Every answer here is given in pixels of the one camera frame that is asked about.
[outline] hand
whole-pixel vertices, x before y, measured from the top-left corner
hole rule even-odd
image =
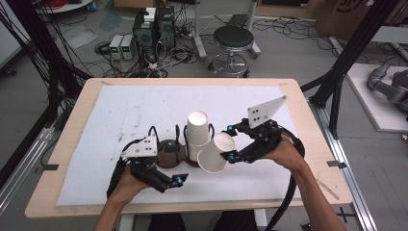
[[[291,139],[287,136],[282,136],[279,146],[265,155],[263,159],[270,159],[291,172],[300,171],[305,165],[307,166],[305,160],[300,156]]]
[[[140,193],[143,189],[149,186],[144,184],[142,181],[136,179],[130,172],[129,166],[125,168],[123,175],[117,184],[115,190],[112,192],[109,199],[119,203],[121,205],[126,205],[132,201],[133,197]]]

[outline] paper cup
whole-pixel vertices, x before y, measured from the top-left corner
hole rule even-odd
[[[193,145],[190,143],[188,144],[191,161],[197,162],[198,153],[204,148],[205,144],[203,145]]]
[[[203,145],[210,139],[208,118],[203,112],[193,112],[189,115],[186,136],[192,145]]]
[[[218,133],[198,153],[197,162],[205,171],[209,173],[219,173],[224,169],[227,163],[219,154],[232,151],[234,148],[235,142],[230,135]]]

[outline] black stool seat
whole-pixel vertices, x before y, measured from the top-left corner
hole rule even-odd
[[[250,45],[254,36],[242,27],[223,26],[214,31],[214,39],[223,46],[241,48]]]

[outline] floor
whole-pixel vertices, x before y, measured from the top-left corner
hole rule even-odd
[[[208,26],[201,33],[204,35],[202,39],[209,56],[208,59],[193,64],[178,64],[167,71],[167,78],[212,76],[207,66],[211,58],[220,50],[214,46],[212,37],[206,35],[210,35],[216,27],[222,25],[213,15],[217,15],[222,21],[228,21],[231,15],[226,15],[225,12],[228,14],[246,13],[248,7],[247,1],[234,1],[237,7],[231,12],[231,9],[228,8],[231,1],[222,2],[222,4],[217,2],[220,7],[216,10],[212,7],[215,0],[201,4],[201,15],[203,16],[200,22],[203,29]],[[102,62],[92,63],[102,60],[100,56],[94,54],[94,46],[99,42],[109,40],[115,33],[129,33],[133,21],[128,19],[132,16],[131,13],[118,13],[112,9],[112,2],[104,0],[97,3],[100,5],[96,13],[89,13],[86,9],[81,9],[71,13],[61,13],[57,18],[61,23],[67,25],[85,26],[97,35],[95,40],[76,48],[75,52],[92,75],[103,76],[109,67]],[[187,16],[189,17],[191,7],[188,10]],[[279,27],[282,24],[269,27],[271,22],[265,19],[256,18],[255,23],[252,32],[262,50],[262,55],[253,60],[249,54],[243,53],[250,65],[250,78],[294,78],[301,86],[323,75],[336,61],[335,52],[326,40],[308,38],[295,33],[282,35],[282,28]],[[302,22],[296,24],[296,28],[293,24],[289,26],[294,32],[303,34],[309,32],[314,35],[316,32],[313,27],[310,27],[311,25],[313,24]],[[358,62],[380,64],[377,59],[384,61],[394,58],[395,64],[407,65],[403,60],[395,58],[395,55],[384,53],[378,48],[378,45],[381,46],[377,43],[371,44],[365,50],[365,56],[362,56]],[[125,62],[121,65],[125,68],[131,64],[132,62]],[[0,114],[2,128],[0,167],[13,154],[47,105],[46,87],[25,54],[20,53],[14,57],[11,65],[17,71],[15,76],[0,75],[0,106],[2,108]],[[78,67],[84,69],[83,65],[78,64]],[[305,95],[311,96],[314,91],[309,90],[305,92]],[[330,101],[327,104],[327,110],[330,112]],[[370,208],[376,228],[378,230],[406,230],[408,183],[404,180],[404,176],[408,173],[406,168],[408,164],[407,143],[401,141],[399,133],[384,133],[375,130],[347,81],[344,81],[338,124],[338,135],[344,152]],[[45,160],[51,151],[52,148],[44,154]],[[96,217],[58,219],[25,217],[25,207],[40,178],[40,174],[35,173],[37,167],[39,163],[36,163],[19,186],[10,203],[2,203],[0,230],[90,230],[96,222]],[[352,206],[345,205],[342,208],[345,213],[354,213]],[[340,212],[338,206],[335,207],[335,210]],[[273,212],[273,210],[267,210],[269,218]],[[192,227],[191,230],[199,231],[194,226],[198,220],[206,219],[208,222],[212,220],[212,215],[203,213],[184,216],[186,225]],[[145,229],[147,220],[146,217],[138,219],[139,230]],[[299,224],[307,222],[303,208],[291,208],[279,221],[276,229],[301,230]],[[347,218],[346,225],[349,230],[361,230],[356,218]]]

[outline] stool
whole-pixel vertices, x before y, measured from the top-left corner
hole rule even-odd
[[[252,33],[238,26],[223,26],[214,31],[214,42],[227,52],[216,55],[208,65],[208,69],[212,70],[214,75],[220,72],[237,77],[240,74],[244,78],[248,77],[246,59],[235,52],[251,48],[254,42]]]

